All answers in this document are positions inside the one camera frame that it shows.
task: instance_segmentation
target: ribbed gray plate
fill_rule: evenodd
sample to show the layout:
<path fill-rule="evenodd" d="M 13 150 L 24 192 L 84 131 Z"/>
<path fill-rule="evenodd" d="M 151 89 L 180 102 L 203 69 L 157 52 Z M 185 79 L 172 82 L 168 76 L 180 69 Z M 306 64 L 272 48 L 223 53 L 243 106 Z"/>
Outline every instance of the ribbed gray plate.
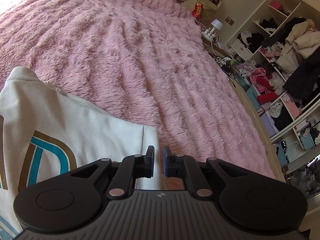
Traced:
<path fill-rule="evenodd" d="M 18 240 L 232 240 L 304 239 L 298 232 L 257 236 L 226 222 L 215 205 L 199 201 L 187 191 L 135 190 L 125 200 L 111 201 L 90 225 L 61 235 L 25 230 Z"/>

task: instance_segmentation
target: storage box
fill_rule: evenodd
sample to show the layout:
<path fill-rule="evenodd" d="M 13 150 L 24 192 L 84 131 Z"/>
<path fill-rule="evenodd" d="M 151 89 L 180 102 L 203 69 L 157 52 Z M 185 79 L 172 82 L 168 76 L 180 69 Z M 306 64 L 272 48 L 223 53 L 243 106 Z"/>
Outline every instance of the storage box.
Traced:
<path fill-rule="evenodd" d="M 303 137 L 303 135 L 300 136 L 300 140 L 302 142 L 302 145 L 304 147 L 304 149 L 310 150 L 311 148 L 315 147 L 315 144 L 313 142 L 313 139 L 311 137 L 311 134 L 308 133 L 307 137 Z"/>
<path fill-rule="evenodd" d="M 253 104 L 254 109 L 256 109 L 257 111 L 260 108 L 259 103 L 257 101 L 257 92 L 255 92 L 255 90 L 252 87 L 249 87 L 249 89 L 246 91 L 246 94 L 251 103 Z"/>
<path fill-rule="evenodd" d="M 239 75 L 238 73 L 235 74 L 235 78 L 237 79 L 239 84 L 242 86 L 244 91 L 247 92 L 247 90 L 249 89 L 250 85 L 247 84 L 246 80 L 241 75 Z"/>
<path fill-rule="evenodd" d="M 243 60 L 248 60 L 252 53 L 239 41 L 236 40 L 230 46 Z"/>
<path fill-rule="evenodd" d="M 283 166 L 288 165 L 288 163 L 287 163 L 287 160 L 285 158 L 285 154 L 284 154 L 284 151 L 282 149 L 281 143 L 278 143 L 278 147 L 279 147 L 278 160 L 279 160 L 280 166 L 283 167 Z"/>
<path fill-rule="evenodd" d="M 276 135 L 276 131 L 273 128 L 274 121 L 273 121 L 272 117 L 269 118 L 266 113 L 263 113 L 260 116 L 260 118 L 261 118 L 261 121 L 263 122 L 264 127 L 267 130 L 269 137 Z"/>
<path fill-rule="evenodd" d="M 269 5 L 270 5 L 271 7 L 273 7 L 274 9 L 276 9 L 276 10 L 278 10 L 278 11 L 280 11 L 280 12 L 282 12 L 282 13 L 285 14 L 284 9 L 283 9 L 281 3 L 279 3 L 278 1 L 273 0 L 271 3 L 269 3 Z"/>

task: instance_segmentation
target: red snack bag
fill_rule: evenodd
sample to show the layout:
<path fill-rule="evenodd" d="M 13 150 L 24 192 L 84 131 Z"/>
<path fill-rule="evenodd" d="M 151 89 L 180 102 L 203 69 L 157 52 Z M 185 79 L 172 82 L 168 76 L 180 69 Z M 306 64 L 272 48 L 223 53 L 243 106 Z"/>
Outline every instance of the red snack bag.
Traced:
<path fill-rule="evenodd" d="M 203 6 L 201 3 L 195 5 L 195 9 L 192 11 L 192 16 L 197 20 L 200 21 L 203 14 Z"/>

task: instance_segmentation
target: pink fluffy blanket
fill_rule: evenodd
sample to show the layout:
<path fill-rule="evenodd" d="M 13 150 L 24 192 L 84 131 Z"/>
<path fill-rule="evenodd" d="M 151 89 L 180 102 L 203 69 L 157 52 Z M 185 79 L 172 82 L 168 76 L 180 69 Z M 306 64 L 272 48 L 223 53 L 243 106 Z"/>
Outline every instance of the pink fluffy blanket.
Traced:
<path fill-rule="evenodd" d="M 0 0 L 0 89 L 13 67 L 114 116 L 158 129 L 160 147 L 274 177 L 227 76 L 174 0 Z"/>

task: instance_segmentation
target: white hoodie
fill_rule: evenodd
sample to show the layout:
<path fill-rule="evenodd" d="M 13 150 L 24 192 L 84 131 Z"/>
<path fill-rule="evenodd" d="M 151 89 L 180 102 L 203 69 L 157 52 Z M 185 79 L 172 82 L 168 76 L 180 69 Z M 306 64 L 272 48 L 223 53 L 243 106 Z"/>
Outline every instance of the white hoodie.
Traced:
<path fill-rule="evenodd" d="M 121 162 L 129 155 L 145 155 L 153 145 L 154 176 L 139 179 L 136 187 L 161 189 L 155 128 L 115 118 L 82 98 L 41 82 L 28 68 L 14 68 L 0 93 L 0 132 L 2 240 L 21 231 L 12 207 L 19 191 L 101 158 Z"/>

